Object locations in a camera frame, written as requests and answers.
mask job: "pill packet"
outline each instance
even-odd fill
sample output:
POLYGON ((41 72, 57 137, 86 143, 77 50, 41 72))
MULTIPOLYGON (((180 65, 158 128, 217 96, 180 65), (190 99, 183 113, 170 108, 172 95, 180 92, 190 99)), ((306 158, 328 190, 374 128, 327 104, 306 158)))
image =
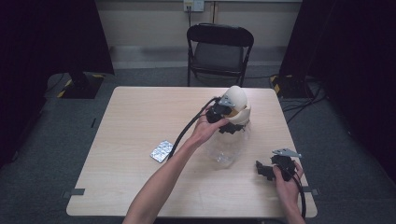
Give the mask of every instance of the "pill packet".
POLYGON ((163 162, 169 155, 173 147, 173 144, 163 140, 154 150, 152 150, 150 157, 158 162, 163 162))

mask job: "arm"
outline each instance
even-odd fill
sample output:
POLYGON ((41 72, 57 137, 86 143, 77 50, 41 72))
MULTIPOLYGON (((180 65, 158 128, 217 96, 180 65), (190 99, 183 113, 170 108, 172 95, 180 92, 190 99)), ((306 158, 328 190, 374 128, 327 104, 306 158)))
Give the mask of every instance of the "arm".
MULTIPOLYGON (((299 163, 295 162, 297 168, 296 178, 303 176, 304 171, 299 163)), ((286 219, 289 224, 305 223, 301 216, 300 209, 298 208, 298 194, 299 190, 293 180, 288 182, 283 180, 282 173, 277 166, 274 166, 274 174, 276 176, 276 191, 279 195, 279 200, 285 212, 286 219)))
POLYGON ((219 127, 227 123, 227 119, 221 119, 211 124, 207 122, 206 116, 201 116, 191 137, 186 140, 169 161, 151 176, 137 193, 123 223, 153 223, 192 153, 207 141, 219 127))

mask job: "hand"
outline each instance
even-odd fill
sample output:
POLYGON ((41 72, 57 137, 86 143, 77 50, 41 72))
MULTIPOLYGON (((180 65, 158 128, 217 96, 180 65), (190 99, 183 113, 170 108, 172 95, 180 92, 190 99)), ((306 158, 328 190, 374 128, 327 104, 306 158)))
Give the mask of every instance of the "hand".
POLYGON ((206 142, 219 127, 229 122, 227 119, 221 119, 216 123, 209 123, 206 118, 206 112, 209 108, 210 106, 204 110, 201 117, 197 120, 194 131, 190 137, 190 139, 194 139, 199 146, 206 142))
MULTIPOLYGON (((294 175, 294 177, 299 180, 303 174, 304 170, 300 166, 299 163, 294 162, 297 172, 294 175)), ((281 201, 281 204, 285 210, 296 210, 298 211, 298 195, 300 193, 299 189, 297 188, 296 183, 294 182, 293 179, 289 181, 284 181, 282 177, 282 173, 280 169, 277 166, 274 166, 273 168, 274 174, 276 176, 276 191, 279 196, 279 199, 281 201)))

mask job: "chair backrest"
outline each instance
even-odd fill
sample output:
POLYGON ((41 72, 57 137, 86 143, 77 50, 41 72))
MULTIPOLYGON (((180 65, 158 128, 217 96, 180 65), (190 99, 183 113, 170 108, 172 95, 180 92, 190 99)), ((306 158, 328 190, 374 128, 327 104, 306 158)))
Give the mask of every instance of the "chair backrest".
POLYGON ((237 26, 200 23, 187 31, 189 45, 191 41, 207 44, 252 47, 253 35, 246 29, 237 26))

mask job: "wooden table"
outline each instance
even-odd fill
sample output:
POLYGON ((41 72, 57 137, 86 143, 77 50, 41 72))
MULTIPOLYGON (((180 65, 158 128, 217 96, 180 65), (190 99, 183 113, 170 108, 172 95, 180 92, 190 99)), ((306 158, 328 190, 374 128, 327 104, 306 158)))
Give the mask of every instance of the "wooden table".
MULTIPOLYGON (((174 143, 193 116, 225 88, 118 87, 114 90, 72 196, 70 216, 125 216, 149 177, 163 163, 150 157, 162 140, 174 143)), ((159 217, 282 217, 274 183, 257 174, 255 161, 270 164, 272 150, 295 150, 276 94, 244 89, 251 103, 250 138, 227 169, 198 148, 159 217)), ((185 134, 180 146, 191 135, 185 134)), ((307 217, 317 208, 305 194, 307 217)))

